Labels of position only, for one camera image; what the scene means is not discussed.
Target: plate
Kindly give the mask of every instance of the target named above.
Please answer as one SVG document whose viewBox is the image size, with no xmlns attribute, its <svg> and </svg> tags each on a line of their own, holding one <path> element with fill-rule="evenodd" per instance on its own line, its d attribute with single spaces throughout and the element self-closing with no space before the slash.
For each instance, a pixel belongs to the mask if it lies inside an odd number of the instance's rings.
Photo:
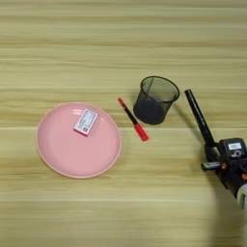
<svg viewBox="0 0 247 247">
<path fill-rule="evenodd" d="M 73 129 L 85 109 L 98 113 L 88 136 Z M 37 146 L 43 161 L 57 173 L 91 178 L 115 164 L 122 139 L 117 125 L 104 111 L 84 103 L 69 103 L 53 109 L 41 120 Z"/>
</svg>

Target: pen cup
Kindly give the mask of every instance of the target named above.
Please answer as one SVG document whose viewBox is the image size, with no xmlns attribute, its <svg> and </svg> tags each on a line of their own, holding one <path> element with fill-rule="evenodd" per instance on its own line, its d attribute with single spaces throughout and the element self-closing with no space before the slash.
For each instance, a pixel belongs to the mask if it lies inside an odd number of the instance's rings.
<svg viewBox="0 0 247 247">
<path fill-rule="evenodd" d="M 172 81 L 149 76 L 141 82 L 141 91 L 133 108 L 134 114 L 146 124 L 161 124 L 179 95 L 179 89 Z"/>
</svg>

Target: red marker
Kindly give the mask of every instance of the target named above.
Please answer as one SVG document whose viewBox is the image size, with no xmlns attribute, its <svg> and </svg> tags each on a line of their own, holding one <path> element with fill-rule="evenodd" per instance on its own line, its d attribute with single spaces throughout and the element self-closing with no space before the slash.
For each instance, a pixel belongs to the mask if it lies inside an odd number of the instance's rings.
<svg viewBox="0 0 247 247">
<path fill-rule="evenodd" d="M 132 113 L 127 109 L 124 101 L 119 97 L 118 99 L 120 105 L 123 107 L 125 113 L 127 114 L 127 116 L 132 120 L 135 130 L 138 133 L 138 135 L 141 137 L 141 139 L 143 141 L 148 141 L 149 140 L 149 136 L 147 135 L 147 133 L 145 132 L 145 130 L 143 129 L 143 127 L 136 121 L 135 117 L 132 115 Z"/>
</svg>

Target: small box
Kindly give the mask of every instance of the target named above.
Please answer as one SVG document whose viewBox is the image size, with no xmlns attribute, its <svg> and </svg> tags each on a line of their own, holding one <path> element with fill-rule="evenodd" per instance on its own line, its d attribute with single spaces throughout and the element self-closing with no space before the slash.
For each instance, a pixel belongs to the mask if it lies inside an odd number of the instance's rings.
<svg viewBox="0 0 247 247">
<path fill-rule="evenodd" d="M 97 116 L 98 114 L 96 112 L 85 109 L 73 129 L 85 136 L 88 136 L 96 122 Z"/>
</svg>

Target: white label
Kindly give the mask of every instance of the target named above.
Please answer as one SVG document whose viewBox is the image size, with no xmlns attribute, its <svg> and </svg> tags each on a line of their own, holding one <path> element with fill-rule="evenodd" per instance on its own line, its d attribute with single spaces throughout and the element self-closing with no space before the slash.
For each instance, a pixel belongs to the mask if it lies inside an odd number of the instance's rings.
<svg viewBox="0 0 247 247">
<path fill-rule="evenodd" d="M 85 109 L 73 129 L 88 136 L 94 123 L 96 122 L 96 118 L 96 112 Z"/>
<path fill-rule="evenodd" d="M 240 143 L 231 143 L 231 144 L 228 144 L 228 147 L 231 151 L 234 151 L 234 150 L 241 150 L 242 147 L 241 147 L 241 144 Z"/>
</svg>

